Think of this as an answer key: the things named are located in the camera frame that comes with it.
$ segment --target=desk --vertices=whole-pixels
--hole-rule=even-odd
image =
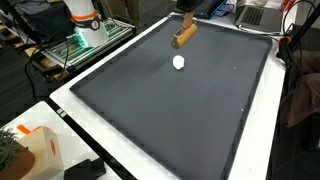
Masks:
[[[19,124],[25,125],[28,129],[46,126],[55,132],[58,136],[64,169],[85,159],[98,158],[98,155],[45,102],[36,104],[6,125],[8,128],[13,128],[12,132],[17,133],[18,138],[24,136],[16,128]],[[100,180],[120,180],[107,164],[104,165],[107,173],[101,176]],[[53,180],[61,180],[63,176],[64,172],[61,172]]]
[[[214,18],[213,20],[207,21],[208,23],[235,28],[233,26],[233,18],[232,15],[229,15],[227,17]],[[141,180],[167,180],[177,178],[130,142],[113,126],[93,112],[87,105],[72,94],[69,88],[109,61],[112,57],[116,56],[119,52],[132,45],[135,41],[149,33],[166,19],[167,18],[160,20],[142,34],[135,37],[50,95],[50,98],[55,103],[65,110],[69,116],[82,126],[137,179]],[[292,23],[292,20],[294,19],[295,13],[287,19],[287,23]],[[229,176],[230,180],[263,180],[266,177],[285,75],[282,61],[275,57],[277,48],[277,43],[274,43],[262,72]]]

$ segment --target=white ball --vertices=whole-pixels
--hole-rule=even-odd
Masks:
[[[180,70],[184,67],[184,58],[180,55],[177,55],[173,58],[173,66],[177,69]]]

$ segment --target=wooden block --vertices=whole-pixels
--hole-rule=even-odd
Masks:
[[[57,135],[46,129],[39,128],[26,135],[18,142],[35,155],[35,164],[22,180],[51,179],[64,170]]]
[[[14,47],[20,47],[20,46],[22,46],[23,45],[23,43],[21,42],[21,43],[17,43],[17,44],[14,44]]]
[[[13,39],[13,38],[16,38],[16,37],[17,37],[17,36],[14,35],[14,34],[9,34],[9,35],[7,36],[8,39]]]
[[[35,49],[36,48],[32,47],[32,48],[24,50],[24,52],[30,57]]]
[[[40,63],[46,68],[50,68],[57,65],[55,62],[51,61],[49,58],[42,59]]]

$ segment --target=black tray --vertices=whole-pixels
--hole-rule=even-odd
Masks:
[[[198,22],[176,50],[181,24],[169,18],[71,91],[179,178],[227,179],[272,41]]]

